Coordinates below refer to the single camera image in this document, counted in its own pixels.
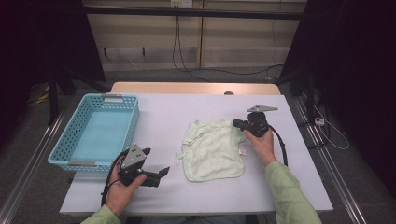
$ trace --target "metal rail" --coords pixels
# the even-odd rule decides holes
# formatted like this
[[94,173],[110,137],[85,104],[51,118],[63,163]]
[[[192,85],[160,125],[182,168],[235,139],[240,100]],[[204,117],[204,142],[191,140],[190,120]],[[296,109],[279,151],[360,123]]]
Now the metal rail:
[[53,122],[53,124],[48,126],[43,137],[41,138],[40,143],[35,149],[34,154],[26,164],[26,167],[18,179],[17,184],[7,196],[3,206],[0,209],[0,224],[9,224],[11,223],[12,218],[14,218],[14,215],[17,212],[17,209],[20,206],[26,191],[29,189],[30,183],[35,176],[38,166],[44,158],[45,152],[50,146],[54,135],[57,133],[64,120],[65,111],[67,111],[67,109],[64,109],[58,118]]
[[212,17],[212,18],[241,18],[241,19],[274,19],[299,21],[304,17],[302,12],[268,12],[268,11],[241,11],[218,9],[194,9],[171,7],[58,7],[34,6],[40,11],[70,12],[80,14],[107,14],[107,15],[141,15],[141,16],[181,16],[181,17]]
[[[306,108],[305,105],[302,103],[302,100],[294,99],[294,103],[296,104],[302,119],[308,122],[308,117],[306,116]],[[316,126],[308,125],[307,130],[316,145],[323,142],[323,139]],[[332,182],[334,183],[335,188],[337,189],[337,192],[340,195],[340,198],[352,222],[354,224],[366,224],[367,222],[364,218],[364,215],[358,203],[356,202],[355,197],[350,192],[347,183],[344,181],[344,178],[341,176],[340,172],[337,169],[337,166],[332,160],[332,156],[329,150],[326,148],[326,146],[318,147],[318,153],[327,171],[329,172]]]

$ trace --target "white table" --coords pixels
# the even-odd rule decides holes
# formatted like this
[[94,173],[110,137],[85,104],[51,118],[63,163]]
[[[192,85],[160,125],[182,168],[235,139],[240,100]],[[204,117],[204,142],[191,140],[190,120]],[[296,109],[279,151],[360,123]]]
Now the white table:
[[[278,107],[266,112],[267,120],[286,144],[289,168],[300,180],[302,190],[316,210],[332,210],[332,204],[321,183],[317,169],[306,149],[289,106],[282,95],[212,95],[137,93],[140,118],[134,142],[151,147],[144,169],[158,172],[170,166],[158,188],[139,188],[125,210],[128,216],[257,214],[274,211],[264,168],[249,142],[240,148],[245,173],[238,178],[191,183],[184,176],[182,164],[176,165],[175,154],[181,152],[181,141],[188,123],[198,120],[245,119],[246,109],[254,105]],[[275,138],[275,153],[282,161]],[[64,199],[61,213],[88,215],[100,207],[106,174],[76,173]]]

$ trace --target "hand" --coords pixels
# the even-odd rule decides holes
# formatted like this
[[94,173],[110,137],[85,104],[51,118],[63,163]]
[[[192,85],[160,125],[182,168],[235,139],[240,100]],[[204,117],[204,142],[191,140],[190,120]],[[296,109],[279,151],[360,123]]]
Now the hand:
[[[118,173],[118,165],[122,161],[123,157],[121,157],[114,167],[109,183],[113,183],[114,181],[120,179]],[[146,175],[138,176],[131,185],[126,187],[120,181],[115,182],[108,189],[108,196],[106,199],[107,207],[116,215],[119,216],[122,211],[126,208],[128,203],[131,201],[132,196],[134,195],[134,191],[143,184],[146,180]]]
[[274,135],[271,130],[266,132],[262,137],[258,138],[251,134],[250,131],[244,130],[244,134],[254,147],[260,160],[267,166],[269,163],[276,161],[274,154]]

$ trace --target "plug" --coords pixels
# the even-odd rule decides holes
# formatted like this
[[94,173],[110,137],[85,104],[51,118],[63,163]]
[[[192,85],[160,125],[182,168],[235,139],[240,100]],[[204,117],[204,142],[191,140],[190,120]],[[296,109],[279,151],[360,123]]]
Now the plug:
[[315,124],[318,126],[324,126],[324,119],[323,118],[315,118]]

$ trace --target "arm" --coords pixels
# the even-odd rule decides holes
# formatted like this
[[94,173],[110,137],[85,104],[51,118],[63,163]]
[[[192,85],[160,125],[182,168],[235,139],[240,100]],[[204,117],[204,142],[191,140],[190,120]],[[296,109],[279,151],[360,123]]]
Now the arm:
[[[117,165],[122,161],[123,157],[121,157],[117,161]],[[88,217],[84,220],[83,224],[89,223],[117,223],[120,224],[120,220],[118,216],[122,213],[122,211],[126,208],[129,202],[132,200],[132,196],[134,196],[134,191],[143,184],[146,180],[146,175],[138,176],[134,182],[128,187],[123,185],[119,181],[120,177],[117,172],[117,169],[113,169],[110,177],[109,183],[113,183],[109,190],[108,196],[106,199],[106,204],[103,205],[97,212],[95,212],[91,217]]]
[[260,138],[249,131],[244,131],[244,134],[265,166],[266,179],[274,197],[276,222],[321,223],[317,212],[302,193],[299,181],[287,166],[276,160],[273,133],[268,131]]

